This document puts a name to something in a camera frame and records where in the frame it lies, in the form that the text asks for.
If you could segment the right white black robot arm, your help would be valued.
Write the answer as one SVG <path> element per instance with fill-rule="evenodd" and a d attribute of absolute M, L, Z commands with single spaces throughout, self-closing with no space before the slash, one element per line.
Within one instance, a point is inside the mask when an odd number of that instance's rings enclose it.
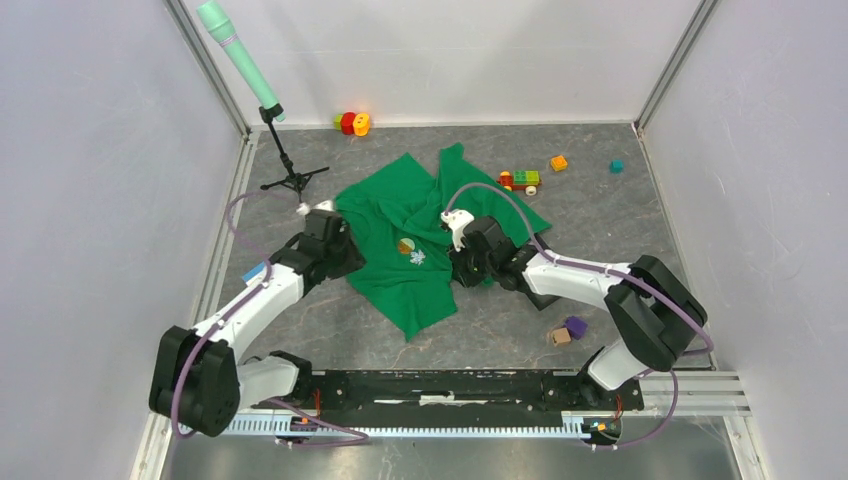
<path fill-rule="evenodd" d="M 630 264 L 579 260 L 544 248 L 537 237 L 517 246 L 491 216 L 454 210 L 441 221 L 451 234 L 453 277 L 462 286 L 491 279 L 539 310 L 564 298 L 610 314 L 619 337 L 590 358 L 577 382 L 580 400 L 591 408 L 606 406 L 645 371 L 670 371 L 703 332 L 706 310 L 656 257 Z"/>

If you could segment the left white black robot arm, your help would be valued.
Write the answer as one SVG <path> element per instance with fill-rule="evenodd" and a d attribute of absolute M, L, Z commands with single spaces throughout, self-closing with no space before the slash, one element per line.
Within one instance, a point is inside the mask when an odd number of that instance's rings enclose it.
<path fill-rule="evenodd" d="M 287 308 L 323 281 L 365 264 L 333 202 L 303 205 L 300 213 L 303 231 L 261 263 L 241 293 L 194 327 L 173 326 L 162 335 L 148 406 L 170 419 L 173 428 L 215 437 L 248 407 L 280 398 L 297 408 L 312 399 L 309 361 L 284 352 L 243 360 L 251 343 Z"/>

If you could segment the silver flower brooch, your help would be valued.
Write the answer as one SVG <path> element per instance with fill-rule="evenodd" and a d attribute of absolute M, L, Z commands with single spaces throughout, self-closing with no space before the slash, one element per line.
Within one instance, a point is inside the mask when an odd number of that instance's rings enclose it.
<path fill-rule="evenodd" d="M 414 265 L 422 265 L 426 260 L 427 256 L 423 250 L 414 250 L 409 254 L 410 262 Z"/>

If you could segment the green t-shirt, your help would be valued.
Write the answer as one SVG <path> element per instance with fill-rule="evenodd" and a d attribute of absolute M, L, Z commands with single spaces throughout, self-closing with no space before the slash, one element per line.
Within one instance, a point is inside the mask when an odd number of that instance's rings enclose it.
<path fill-rule="evenodd" d="M 349 283 L 407 340 L 458 310 L 448 256 L 451 234 L 440 219 L 447 206 L 494 217 L 516 244 L 551 226 L 516 194 L 501 197 L 497 183 L 464 154 L 461 143 L 442 149 L 436 174 L 404 154 L 335 198 L 366 260 L 348 275 Z M 422 265 L 397 250 L 401 238 L 411 238 L 425 252 Z"/>

